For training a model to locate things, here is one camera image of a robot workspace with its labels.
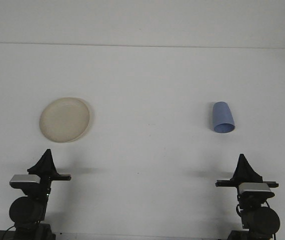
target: white wall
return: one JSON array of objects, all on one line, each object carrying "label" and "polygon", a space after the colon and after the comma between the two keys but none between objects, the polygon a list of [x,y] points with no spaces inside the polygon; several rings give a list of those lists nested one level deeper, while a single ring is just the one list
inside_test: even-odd
[{"label": "white wall", "polygon": [[[91,106],[81,139],[54,143],[39,117],[61,97]],[[235,131],[211,130],[226,101]],[[266,181],[285,239],[285,50],[0,44],[0,229],[10,188],[51,148],[60,173],[46,219],[55,232],[226,238],[241,228],[229,179],[244,153]]]},{"label": "white wall", "polygon": [[0,42],[285,48],[285,0],[0,0]]}]

